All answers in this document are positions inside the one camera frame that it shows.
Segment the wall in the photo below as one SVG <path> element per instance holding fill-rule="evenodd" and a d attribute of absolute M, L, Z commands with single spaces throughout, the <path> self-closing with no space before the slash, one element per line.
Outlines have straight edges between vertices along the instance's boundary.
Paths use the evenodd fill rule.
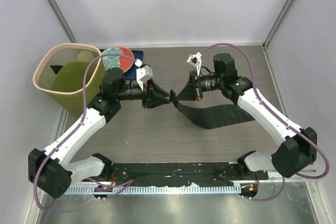
<path fill-rule="evenodd" d="M 335 0 L 296 0 L 269 47 L 285 107 L 304 127 L 312 126 L 331 171 L 322 180 L 330 209 L 336 209 Z M 317 161 L 318 171 L 324 162 Z"/>
<path fill-rule="evenodd" d="M 56 0 L 76 39 L 129 45 L 261 43 L 285 0 Z"/>
<path fill-rule="evenodd" d="M 68 42 L 46 0 L 0 0 L 1 223 L 22 224 L 33 196 L 27 156 L 55 137 L 61 107 L 33 86 L 53 46 Z"/>

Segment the plate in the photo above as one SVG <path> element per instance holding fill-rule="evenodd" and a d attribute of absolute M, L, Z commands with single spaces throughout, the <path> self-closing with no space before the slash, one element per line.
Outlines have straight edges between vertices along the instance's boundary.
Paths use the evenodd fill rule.
<path fill-rule="evenodd" d="M 104 54 L 121 54 L 126 55 L 131 58 L 134 58 L 132 51 L 126 47 L 111 47 L 106 49 L 101 53 Z M 121 70 L 125 73 L 127 72 L 131 66 L 134 64 L 133 60 L 126 59 L 120 56 L 105 56 L 102 58 L 105 70 L 110 68 L 121 68 Z"/>

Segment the laundry basket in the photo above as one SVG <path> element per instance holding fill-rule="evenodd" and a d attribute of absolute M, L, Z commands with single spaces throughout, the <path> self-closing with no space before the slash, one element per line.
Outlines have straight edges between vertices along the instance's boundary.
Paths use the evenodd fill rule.
<path fill-rule="evenodd" d="M 98 48 L 83 44 L 61 44 L 51 49 L 38 65 L 33 83 L 75 117 L 83 113 L 83 77 L 89 62 L 100 55 Z M 99 92 L 105 75 L 102 60 L 89 69 L 86 79 L 87 103 Z"/>

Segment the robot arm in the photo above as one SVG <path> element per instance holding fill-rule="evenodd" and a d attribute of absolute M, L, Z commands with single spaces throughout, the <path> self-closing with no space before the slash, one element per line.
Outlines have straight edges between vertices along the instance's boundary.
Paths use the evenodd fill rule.
<path fill-rule="evenodd" d="M 28 156 L 29 180 L 34 182 L 42 161 L 57 149 L 58 144 L 78 125 L 80 126 L 74 134 L 47 161 L 38 178 L 37 186 L 56 199 L 62 196 L 71 184 L 83 179 L 89 177 L 107 179 L 111 174 L 112 161 L 99 153 L 81 161 L 73 163 L 70 161 L 84 143 L 116 115 L 121 109 L 120 101 L 142 100 L 144 108 L 155 108 L 170 103 L 167 99 L 169 94 L 153 81 L 149 66 L 137 69 L 137 83 L 126 84 L 121 69 L 109 69 L 100 86 L 100 92 L 88 104 L 83 123 L 81 123 L 82 115 L 59 139 L 43 151 L 38 149 L 31 151 Z"/>
<path fill-rule="evenodd" d="M 200 57 L 194 55 L 197 63 Z M 235 105 L 253 116 L 270 134 L 278 149 L 275 153 L 261 153 L 252 151 L 240 157 L 240 172 L 250 175 L 258 170 L 276 170 L 284 177 L 291 177 L 316 160 L 317 151 L 294 131 L 283 125 L 276 116 L 270 113 L 256 97 L 252 82 L 246 77 L 238 76 L 235 63 L 230 54 L 214 56 L 214 72 L 199 75 L 199 71 L 191 71 L 188 83 L 175 97 L 174 102 L 182 100 L 197 100 L 203 98 L 207 91 L 221 90 L 222 95 L 230 99 Z M 315 144 L 317 134 L 312 128 L 302 129 L 298 124 L 286 118 L 272 106 L 257 89 L 263 103 L 266 103 L 282 120 L 301 132 Z"/>

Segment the wood grain surface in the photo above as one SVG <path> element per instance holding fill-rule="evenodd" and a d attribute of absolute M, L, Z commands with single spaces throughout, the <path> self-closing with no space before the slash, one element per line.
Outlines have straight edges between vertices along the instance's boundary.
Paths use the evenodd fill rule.
<path fill-rule="evenodd" d="M 279 101 L 261 46 L 242 47 L 251 58 L 257 87 L 278 109 Z M 193 67 L 186 63 L 189 54 L 201 47 L 142 48 L 144 62 L 153 69 L 153 79 L 161 88 L 179 93 Z M 202 56 L 204 66 L 213 70 L 212 58 L 219 52 L 230 53 L 238 74 L 250 78 L 247 61 L 234 48 L 213 48 Z M 231 103 L 220 91 L 204 93 L 201 102 L 184 102 L 189 106 L 207 107 Z M 236 161 L 252 151 L 274 151 L 276 145 L 256 122 L 247 122 L 213 130 L 197 127 L 173 104 L 143 109 L 141 101 L 122 101 L 121 110 L 99 130 L 75 155 L 74 161 L 101 153 L 113 162 L 220 162 Z M 69 116 L 67 128 L 76 119 Z"/>

